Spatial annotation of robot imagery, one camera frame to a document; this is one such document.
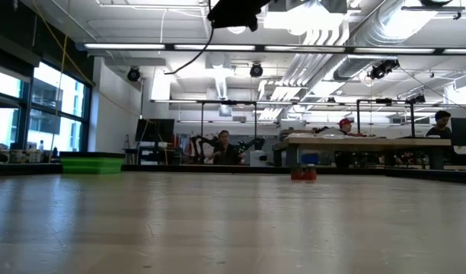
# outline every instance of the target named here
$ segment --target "dark hair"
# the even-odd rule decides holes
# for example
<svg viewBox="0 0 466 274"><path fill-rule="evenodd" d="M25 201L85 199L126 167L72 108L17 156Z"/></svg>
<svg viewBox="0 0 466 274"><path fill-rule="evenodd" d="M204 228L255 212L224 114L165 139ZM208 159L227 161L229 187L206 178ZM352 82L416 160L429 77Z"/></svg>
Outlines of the dark hair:
<svg viewBox="0 0 466 274"><path fill-rule="evenodd" d="M222 131L218 134L218 138L221 137L221 135L223 135L223 134L225 134L225 133L228 134L228 135L230 135L230 132L228 132L228 130L222 130Z"/></svg>
<svg viewBox="0 0 466 274"><path fill-rule="evenodd" d="M442 118L446 118L446 117L451 117L452 115L448 112L448 111L444 111L444 110L440 110L436 113L435 115L435 119L436 121L439 120L439 119L442 119Z"/></svg>

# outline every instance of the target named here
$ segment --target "table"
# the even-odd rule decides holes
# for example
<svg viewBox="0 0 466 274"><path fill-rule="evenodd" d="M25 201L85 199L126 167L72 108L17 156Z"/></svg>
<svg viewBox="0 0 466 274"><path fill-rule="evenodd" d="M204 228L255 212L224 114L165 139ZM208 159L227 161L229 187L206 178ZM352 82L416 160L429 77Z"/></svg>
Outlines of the table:
<svg viewBox="0 0 466 274"><path fill-rule="evenodd" d="M345 138L325 139L317 137L287 137L275 144L275 166L282 164L282 151L286 151L287 166L298 163L299 149L314 149L325 151L393 151L407 148L430 148L430 169L444 169L444 148L451 147L451 140L446 139L383 139L383 138Z"/></svg>
<svg viewBox="0 0 466 274"><path fill-rule="evenodd" d="M0 273L11 272L466 274L466 185L175 172L0 177Z"/></svg>

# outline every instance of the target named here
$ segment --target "red object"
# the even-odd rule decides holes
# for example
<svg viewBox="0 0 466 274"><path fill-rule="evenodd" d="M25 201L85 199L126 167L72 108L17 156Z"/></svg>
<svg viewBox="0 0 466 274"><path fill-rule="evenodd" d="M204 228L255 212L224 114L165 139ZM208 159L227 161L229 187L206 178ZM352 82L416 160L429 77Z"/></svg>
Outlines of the red object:
<svg viewBox="0 0 466 274"><path fill-rule="evenodd" d="M291 171L291 180L303 180L306 183L314 183L318 175L314 167L294 167Z"/></svg>
<svg viewBox="0 0 466 274"><path fill-rule="evenodd" d="M344 126L344 125L351 125L351 121L348 119L348 118L343 118L339 123L338 125L340 126Z"/></svg>

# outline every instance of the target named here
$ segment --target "fluorescent light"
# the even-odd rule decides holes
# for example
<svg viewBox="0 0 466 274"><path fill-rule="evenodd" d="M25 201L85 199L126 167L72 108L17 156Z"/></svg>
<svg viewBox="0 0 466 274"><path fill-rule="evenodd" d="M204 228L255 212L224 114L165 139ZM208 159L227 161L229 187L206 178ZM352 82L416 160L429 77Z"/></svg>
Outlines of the fluorescent light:
<svg viewBox="0 0 466 274"><path fill-rule="evenodd" d="M466 49L445 49L443 54L466 54Z"/></svg>
<svg viewBox="0 0 466 274"><path fill-rule="evenodd" d="M318 102L313 102L313 103L298 103L298 105L301 105L301 106L339 106L340 103L318 103Z"/></svg>
<svg viewBox="0 0 466 274"><path fill-rule="evenodd" d="M196 121L177 121L178 123L201 123L200 120L196 120ZM203 121L203 123L249 123L249 124L253 124L255 123L254 121L247 121L247 122L240 122L240 121ZM275 122L272 122L272 121L257 121L257 124L260 124L260 125L273 125L275 124Z"/></svg>
<svg viewBox="0 0 466 274"><path fill-rule="evenodd" d="M385 53L385 54L402 54L402 53L434 53L435 49L424 48L384 48L384 47L360 47L355 48L355 53Z"/></svg>
<svg viewBox="0 0 466 274"><path fill-rule="evenodd" d="M269 104L269 105L292 105L292 102L282 102L282 101L264 101L264 102L257 102L258 104Z"/></svg>
<svg viewBox="0 0 466 274"><path fill-rule="evenodd" d="M159 10L191 10L198 11L201 9L198 5L126 5L126 4L99 4L103 8L154 8Z"/></svg>
<svg viewBox="0 0 466 274"><path fill-rule="evenodd" d="M162 44L127 44L127 43L86 43L84 44L86 49L165 49L165 45Z"/></svg>
<svg viewBox="0 0 466 274"><path fill-rule="evenodd" d="M150 100L152 103L197 104L196 100Z"/></svg>
<svg viewBox="0 0 466 274"><path fill-rule="evenodd" d="M383 60L397 60L397 56L382 56L382 55L348 55L348 59L383 59Z"/></svg>
<svg viewBox="0 0 466 274"><path fill-rule="evenodd" d="M320 52L320 53L342 53L345 48L342 46L265 46L266 51L275 52Z"/></svg>
<svg viewBox="0 0 466 274"><path fill-rule="evenodd" d="M202 50L206 45L174 45L177 50ZM253 51L255 46L249 45L209 45L206 50Z"/></svg>

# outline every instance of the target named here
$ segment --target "ceiling-mounted camera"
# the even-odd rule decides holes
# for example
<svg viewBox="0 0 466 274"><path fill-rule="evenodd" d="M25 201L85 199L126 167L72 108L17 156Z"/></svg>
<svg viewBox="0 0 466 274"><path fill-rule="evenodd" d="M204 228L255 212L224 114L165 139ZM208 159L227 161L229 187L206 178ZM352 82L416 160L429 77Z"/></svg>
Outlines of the ceiling-mounted camera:
<svg viewBox="0 0 466 274"><path fill-rule="evenodd" d="M219 0L208 14L208 20L215 29L249 27L251 31L255 31L258 29L257 14L269 2L270 0Z"/></svg>
<svg viewBox="0 0 466 274"><path fill-rule="evenodd" d="M372 70L369 73L369 77L374 79L382 79L387 74L391 73L393 69L398 68L399 60L385 60L378 65L372 66Z"/></svg>
<svg viewBox="0 0 466 274"><path fill-rule="evenodd" d="M423 6L440 8L449 4L453 0L419 0Z"/></svg>
<svg viewBox="0 0 466 274"><path fill-rule="evenodd" d="M139 67L131 67L129 68L128 75L126 76L129 81L138 81L140 80L140 68Z"/></svg>
<svg viewBox="0 0 466 274"><path fill-rule="evenodd" d="M259 78L263 75L263 68L260 62L254 62L251 65L250 76L253 78Z"/></svg>

